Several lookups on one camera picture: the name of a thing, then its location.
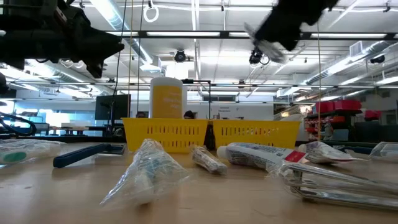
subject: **yellow plastic basket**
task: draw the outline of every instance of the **yellow plastic basket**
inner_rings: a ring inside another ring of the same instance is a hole
[[[123,118],[130,151],[139,149],[149,138],[160,142],[166,152],[189,153],[189,145],[203,145],[207,123],[205,119]]]
[[[300,121],[213,120],[216,147],[250,142],[294,149]]]

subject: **red label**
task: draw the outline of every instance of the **red label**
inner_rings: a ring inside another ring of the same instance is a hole
[[[290,153],[285,160],[289,162],[298,162],[305,156],[304,152],[293,151]]]

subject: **duct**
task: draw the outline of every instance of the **duct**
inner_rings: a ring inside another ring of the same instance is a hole
[[[315,82],[319,81],[320,79],[341,72],[362,60],[372,59],[374,57],[384,55],[390,51],[392,46],[395,46],[395,42],[393,41],[379,41],[373,44],[371,42],[367,42],[365,43],[363,47],[364,50],[362,50],[361,53],[351,57],[351,54],[349,52],[343,56],[338,57],[332,62],[327,63],[323,67],[321,73],[319,71],[311,73],[308,76],[309,78],[300,83],[300,85],[312,85]],[[299,87],[292,87],[283,90],[278,90],[277,96],[290,95],[299,89],[300,89]]]
[[[39,63],[36,60],[26,60],[25,65],[27,68],[33,69],[33,72],[51,77],[53,75],[58,75],[60,82],[96,82],[91,78],[88,78],[72,69],[66,68],[61,64],[54,64],[52,62]],[[49,89],[43,88],[43,86],[35,85],[39,90],[44,92],[49,91]],[[112,95],[113,90],[107,86],[96,86],[99,91],[102,91],[101,95]]]
[[[114,30],[131,31],[127,22],[123,21],[123,15],[120,13],[118,5],[114,0],[90,0],[90,2],[97,8],[99,13],[107,20]],[[153,62],[152,57],[142,48],[137,39],[124,38],[123,44],[131,46],[134,53],[139,55],[140,61],[143,64],[151,64]]]
[[[376,75],[380,75],[381,73],[384,72],[384,76],[385,78],[390,78],[390,77],[394,77],[397,75],[397,66],[398,66],[398,62],[394,62],[391,63],[385,67],[380,67],[376,70],[373,70],[372,72],[369,73],[365,73],[363,75],[359,75],[356,78],[358,78],[356,81],[366,78],[366,77],[370,77],[370,76],[376,76]],[[344,89],[337,89],[337,90],[327,90],[329,92],[329,94],[333,95],[333,96],[344,96],[347,95],[350,92],[353,92],[353,89],[350,88],[344,88]],[[314,93],[308,97],[301,98],[300,100],[296,100],[296,101],[302,101],[302,100],[311,100],[311,99],[317,99],[319,97],[319,92]]]

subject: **monitor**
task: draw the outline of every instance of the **monitor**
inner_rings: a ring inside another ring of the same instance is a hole
[[[109,116],[113,103],[113,116]],[[95,103],[95,120],[121,119],[129,117],[131,95],[97,96]]]

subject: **table surface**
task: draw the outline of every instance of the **table surface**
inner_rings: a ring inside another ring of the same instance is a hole
[[[63,152],[90,145],[69,144]],[[101,208],[100,201],[132,156],[93,156],[63,169],[53,168],[52,159],[1,166],[0,223],[375,224],[398,220],[398,213],[392,211],[303,202],[260,169],[229,166],[226,177],[211,175],[182,154],[173,157],[192,172],[193,181],[148,205]]]

